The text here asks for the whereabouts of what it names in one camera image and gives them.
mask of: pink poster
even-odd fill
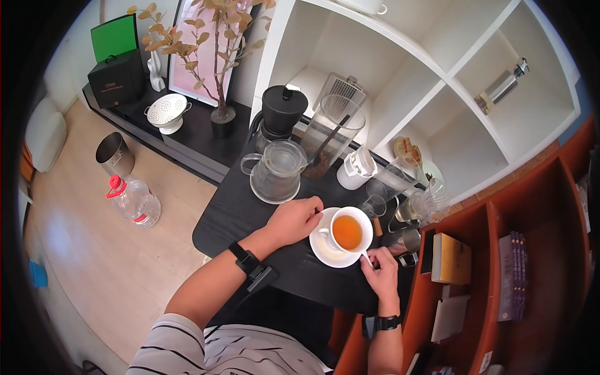
[[[241,2],[238,6],[240,9],[244,9],[247,4],[247,0],[245,2]],[[197,19],[198,8],[200,4],[191,6],[193,0],[180,0],[179,2],[179,13],[175,19],[175,24],[177,25],[177,30],[182,30],[184,33],[181,36],[181,41],[187,44],[195,44],[196,39],[194,35],[192,35],[192,31],[196,31],[193,25],[189,25],[184,23],[184,20]],[[204,9],[202,11],[199,18],[204,20],[206,26],[198,29],[198,34],[203,32],[208,32],[210,37],[204,43],[198,46],[198,67],[197,70],[199,72],[200,78],[205,79],[205,86],[210,91],[211,95],[215,98],[218,97],[217,94],[217,83],[215,82],[214,71],[215,71],[215,22],[212,21],[214,10],[212,9]],[[232,25],[232,29],[237,33],[238,25]],[[223,35],[225,31],[225,25],[221,24],[219,29],[219,51],[225,52],[227,45],[227,38]],[[235,59],[236,53],[232,54],[232,59]],[[221,71],[223,69],[224,60],[222,58],[217,58],[217,71]],[[229,90],[229,83],[231,80],[232,69],[230,69],[223,79],[223,92],[225,95],[225,99],[227,99],[227,92]],[[194,76],[185,69],[184,61],[177,54],[169,55],[169,90],[178,92],[187,97],[202,101],[206,104],[210,104],[213,107],[217,107],[218,103],[216,100],[213,100],[205,88],[200,88],[198,90],[194,90],[194,85],[196,84],[196,79]]]

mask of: black box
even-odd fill
[[[146,89],[140,50],[109,56],[88,74],[100,108],[138,101]]]

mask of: white teacup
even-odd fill
[[[385,14],[388,8],[383,0],[335,0],[347,8],[365,14]]]
[[[334,221],[340,216],[351,216],[358,222],[362,229],[362,239],[361,243],[354,249],[347,250],[343,248],[336,240],[333,235],[334,231]],[[371,242],[373,241],[373,227],[371,225],[371,220],[369,217],[362,212],[360,209],[356,207],[343,207],[335,213],[333,218],[331,219],[331,224],[329,224],[329,228],[321,228],[319,229],[319,234],[327,237],[327,244],[334,250],[343,251],[345,253],[356,254],[361,253],[367,258],[367,261],[373,267],[373,264],[369,260],[369,256],[367,255],[367,250],[369,246],[371,246]]]

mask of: plastic water bottle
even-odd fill
[[[136,225],[150,228],[160,217],[160,202],[148,186],[133,175],[124,179],[112,175],[110,191],[106,197],[126,219]]]

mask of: glass carafe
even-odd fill
[[[250,169],[248,160],[259,162]],[[263,202],[279,205],[292,200],[300,190],[300,173],[306,167],[306,154],[291,140],[276,140],[265,147],[263,155],[248,154],[240,168],[250,176],[250,188]]]
[[[395,217],[398,221],[419,220],[437,223],[449,210],[446,187],[437,178],[432,178],[425,191],[417,189],[400,204]]]

